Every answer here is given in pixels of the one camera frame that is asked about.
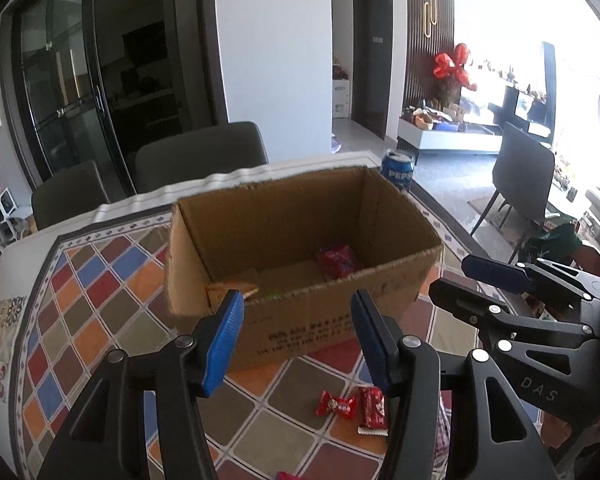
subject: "gray chair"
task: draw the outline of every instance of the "gray chair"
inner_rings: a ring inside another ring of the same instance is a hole
[[[108,203],[109,197],[92,160],[51,177],[31,197],[33,218],[39,230]]]
[[[146,193],[169,184],[254,168],[267,162],[267,152],[254,123],[211,126],[140,148],[135,160],[136,190]]]
[[[559,216],[546,214],[547,199],[554,177],[554,165],[555,157],[551,150],[533,140],[522,130],[506,123],[502,132],[500,153],[491,173],[496,191],[471,230],[471,234],[475,233],[498,196],[502,195],[510,207],[515,208],[529,220],[528,229],[509,258],[511,263],[522,242],[533,229],[537,228],[538,224],[542,226],[546,218]]]

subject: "soda can lid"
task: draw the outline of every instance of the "soda can lid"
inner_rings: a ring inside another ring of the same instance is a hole
[[[391,160],[395,160],[396,162],[412,162],[413,157],[406,152],[399,152],[398,150],[392,150],[389,148],[386,150],[386,156],[388,156]]]

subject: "television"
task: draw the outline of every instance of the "television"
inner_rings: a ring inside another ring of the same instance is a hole
[[[134,67],[167,57],[167,36],[164,22],[155,22],[122,35],[126,56]]]

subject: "gray floor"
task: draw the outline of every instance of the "gray floor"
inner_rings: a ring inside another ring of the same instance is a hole
[[[334,119],[332,131],[342,144],[343,152],[371,150],[382,157],[387,148],[395,147],[395,141],[383,141],[349,119]],[[495,155],[423,153],[414,179],[470,231],[479,214],[467,202],[493,194],[491,170],[495,160]],[[503,262],[509,259],[512,247],[488,222],[482,222],[474,238],[491,258]]]

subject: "chair leg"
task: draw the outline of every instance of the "chair leg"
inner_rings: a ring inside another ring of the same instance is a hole
[[[513,249],[513,252],[511,253],[511,256],[509,257],[509,261],[507,262],[508,264],[510,264],[513,261],[513,258],[516,256],[516,254],[518,254],[518,250],[522,246],[522,243],[525,241],[526,236],[529,234],[529,231],[532,231],[535,227],[536,227],[536,224],[531,222],[531,225],[525,230],[525,233],[520,237],[520,240],[518,240],[516,247]]]
[[[502,226],[504,225],[504,222],[507,221],[507,216],[509,216],[509,213],[511,213],[511,208],[513,208],[512,205],[509,206],[509,209],[507,209],[507,212],[504,215],[504,218],[502,219],[502,222],[500,222],[500,225],[498,226],[498,229],[502,229]]]
[[[493,204],[496,203],[496,200],[498,199],[498,195],[499,194],[500,194],[500,192],[496,189],[496,191],[493,193],[493,196],[489,200],[489,203],[487,204],[487,207],[484,208],[484,211],[480,215],[480,218],[478,218],[477,223],[474,225],[474,228],[471,229],[471,233],[470,233],[471,236],[474,235],[476,229],[480,226],[480,224],[482,223],[482,221],[485,219],[485,217],[489,213],[490,209],[493,207]]]

